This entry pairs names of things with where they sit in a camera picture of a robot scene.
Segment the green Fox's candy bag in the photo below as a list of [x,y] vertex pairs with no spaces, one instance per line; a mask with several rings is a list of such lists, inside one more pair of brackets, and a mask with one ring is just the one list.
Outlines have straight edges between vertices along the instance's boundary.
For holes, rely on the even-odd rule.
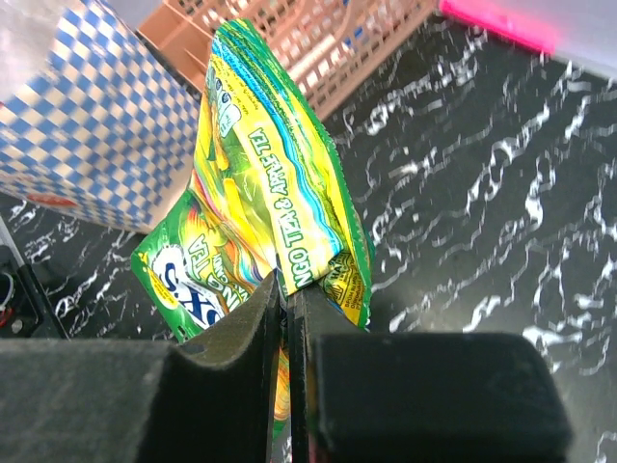
[[131,257],[176,338],[187,341],[274,275],[311,284],[354,325],[370,318],[372,250],[327,129],[246,19],[211,45],[185,190]]

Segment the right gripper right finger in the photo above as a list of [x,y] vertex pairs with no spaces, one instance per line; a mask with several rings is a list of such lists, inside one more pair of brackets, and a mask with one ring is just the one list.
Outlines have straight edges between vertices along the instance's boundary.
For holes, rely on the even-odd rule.
[[369,334],[317,286],[288,301],[297,462],[564,462],[573,431],[508,333]]

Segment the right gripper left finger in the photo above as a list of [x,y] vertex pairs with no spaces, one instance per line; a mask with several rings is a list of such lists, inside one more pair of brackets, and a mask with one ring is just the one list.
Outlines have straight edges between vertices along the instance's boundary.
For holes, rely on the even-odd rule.
[[266,462],[279,292],[249,299],[183,344],[3,340],[5,462]]

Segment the white checkered paper bag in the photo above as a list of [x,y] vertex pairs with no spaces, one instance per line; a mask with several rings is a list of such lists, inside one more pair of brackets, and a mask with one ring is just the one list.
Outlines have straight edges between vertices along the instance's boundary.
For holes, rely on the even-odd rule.
[[2,3],[4,194],[149,232],[188,183],[198,115],[107,3]]

